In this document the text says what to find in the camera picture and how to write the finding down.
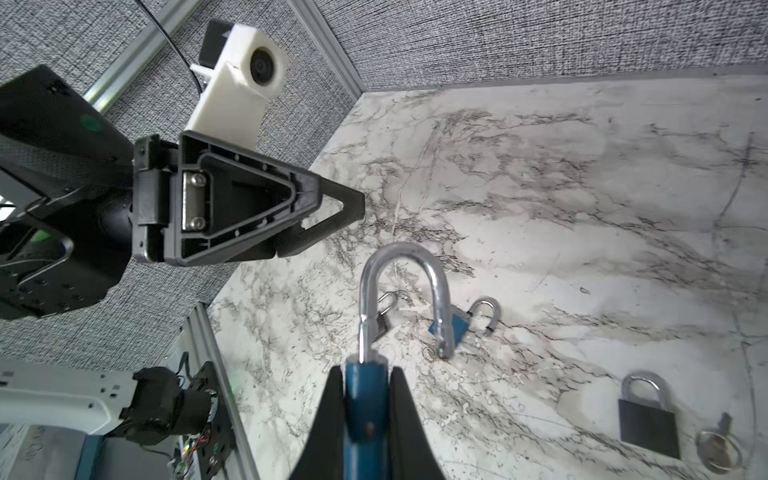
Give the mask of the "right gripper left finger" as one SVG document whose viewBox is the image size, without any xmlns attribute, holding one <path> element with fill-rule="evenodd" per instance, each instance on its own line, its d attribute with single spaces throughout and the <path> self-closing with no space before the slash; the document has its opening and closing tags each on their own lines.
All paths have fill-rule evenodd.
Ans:
<svg viewBox="0 0 768 480">
<path fill-rule="evenodd" d="M 302 454 L 289 479 L 343 479 L 344 387 L 340 366 L 330 369 Z"/>
</svg>

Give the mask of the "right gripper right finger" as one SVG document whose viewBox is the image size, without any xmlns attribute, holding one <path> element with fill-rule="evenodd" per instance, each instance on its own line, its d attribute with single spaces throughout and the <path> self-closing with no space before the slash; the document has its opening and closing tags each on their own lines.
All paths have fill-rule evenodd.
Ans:
<svg viewBox="0 0 768 480">
<path fill-rule="evenodd" d="M 388 444 L 391 479 L 445 478 L 430 448 L 404 371 L 392 369 L 389 380 Z"/>
</svg>

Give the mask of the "blue padlock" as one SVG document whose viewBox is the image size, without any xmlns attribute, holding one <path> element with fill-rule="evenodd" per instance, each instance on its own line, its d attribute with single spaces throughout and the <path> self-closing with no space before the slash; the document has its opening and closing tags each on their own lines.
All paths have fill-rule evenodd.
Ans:
<svg viewBox="0 0 768 480">
<path fill-rule="evenodd" d="M 488 306 L 491 309 L 491 320 L 485 327 L 484 335 L 491 336 L 501 319 L 502 308 L 499 301 L 490 296 L 480 297 L 473 302 L 468 310 L 464 311 L 458 307 L 451 306 L 448 308 L 441 303 L 437 304 L 438 313 L 450 313 L 450 333 L 453 334 L 452 344 L 457 346 L 465 334 L 469 331 L 474 314 L 480 309 L 481 306 Z"/>
<path fill-rule="evenodd" d="M 373 348 L 378 313 L 378 281 L 397 259 L 418 264 L 431 288 L 437 355 L 453 356 L 450 313 L 438 313 L 437 304 L 451 307 L 447 277 L 428 250 L 412 243 L 392 243 L 378 249 L 366 262 L 360 281 L 358 349 L 346 363 L 344 380 L 345 434 L 343 465 L 346 479 L 391 479 L 388 444 L 389 380 L 392 369 Z"/>
</svg>

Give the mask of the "small silver key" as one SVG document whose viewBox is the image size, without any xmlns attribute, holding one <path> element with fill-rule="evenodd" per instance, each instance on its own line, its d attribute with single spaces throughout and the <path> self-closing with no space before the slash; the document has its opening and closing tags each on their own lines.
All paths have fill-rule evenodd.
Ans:
<svg viewBox="0 0 768 480">
<path fill-rule="evenodd" d="M 695 438 L 696 453 L 702 465 L 718 475 L 732 473 L 742 467 L 743 455 L 731 436 L 732 416 L 723 412 L 717 426 L 704 429 Z"/>
</svg>

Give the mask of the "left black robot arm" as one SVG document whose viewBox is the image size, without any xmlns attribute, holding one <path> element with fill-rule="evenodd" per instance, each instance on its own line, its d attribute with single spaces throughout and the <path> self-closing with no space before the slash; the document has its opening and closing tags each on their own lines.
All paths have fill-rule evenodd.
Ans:
<svg viewBox="0 0 768 480">
<path fill-rule="evenodd" d="M 99 303 L 130 261 L 297 255 L 362 219 L 360 191 L 193 131 L 128 140 L 59 75 L 1 88 L 1 316 Z"/>
</svg>

